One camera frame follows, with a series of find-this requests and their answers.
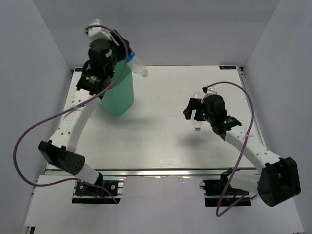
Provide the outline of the clear unlabelled plastic bottle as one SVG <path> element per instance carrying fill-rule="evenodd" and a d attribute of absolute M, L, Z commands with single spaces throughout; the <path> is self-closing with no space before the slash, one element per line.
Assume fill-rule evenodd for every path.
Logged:
<path fill-rule="evenodd" d="M 200 105 L 201 105 L 201 100 L 202 100 L 203 94 L 199 91 L 194 92 L 191 94 L 191 98 L 192 98 L 192 103 L 191 103 L 191 108 L 192 108 L 192 112 L 191 112 L 191 121 L 192 124 L 194 126 L 194 129 L 196 131 L 200 131 L 201 127 L 202 127 L 202 121 L 199 121 L 200 117 L 200 111 L 198 111 Z"/>

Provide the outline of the crushed blue label bottle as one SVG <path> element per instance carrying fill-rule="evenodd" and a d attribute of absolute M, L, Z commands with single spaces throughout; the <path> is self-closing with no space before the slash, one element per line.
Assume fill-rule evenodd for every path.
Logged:
<path fill-rule="evenodd" d="M 127 59 L 128 67 L 136 74 L 140 74 L 143 77 L 148 76 L 148 70 L 144 63 L 136 56 L 134 51 L 131 51 Z"/>

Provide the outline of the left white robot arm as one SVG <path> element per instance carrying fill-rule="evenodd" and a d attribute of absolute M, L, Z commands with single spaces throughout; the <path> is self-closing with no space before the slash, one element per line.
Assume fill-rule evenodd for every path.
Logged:
<path fill-rule="evenodd" d="M 108 34 L 96 27 L 88 29 L 87 35 L 91 41 L 89 59 L 76 84 L 71 110 L 49 140 L 40 142 L 39 151 L 49 164 L 86 182 L 86 189 L 97 195 L 103 189 L 103 176 L 86 163 L 84 156 L 76 154 L 77 143 L 93 109 L 112 87 L 116 64 L 124 60 L 131 49 L 116 31 Z"/>

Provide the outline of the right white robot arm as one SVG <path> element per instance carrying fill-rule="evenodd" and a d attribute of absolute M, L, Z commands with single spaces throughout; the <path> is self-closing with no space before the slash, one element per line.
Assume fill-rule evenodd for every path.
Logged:
<path fill-rule="evenodd" d="M 228 195 L 236 190 L 251 192 L 270 207 L 301 193 L 296 162 L 278 156 L 248 135 L 241 122 L 227 114 L 222 96 L 192 97 L 183 114 L 187 120 L 210 123 L 213 132 L 238 149 L 258 171 L 255 175 L 228 169 L 220 175 L 218 190 Z"/>

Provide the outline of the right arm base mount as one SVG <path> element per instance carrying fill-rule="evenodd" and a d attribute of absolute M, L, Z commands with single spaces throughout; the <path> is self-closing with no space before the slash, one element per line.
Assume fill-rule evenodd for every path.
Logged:
<path fill-rule="evenodd" d="M 199 187 L 204 190 L 206 207 L 217 207 L 221 200 L 220 207 L 226 208 L 240 198 L 242 200 L 235 204 L 236 207 L 251 206 L 250 192 L 256 193 L 257 175 L 243 172 L 240 169 L 237 169 L 224 196 L 221 196 L 232 171 L 232 168 L 207 170 L 203 175 Z"/>

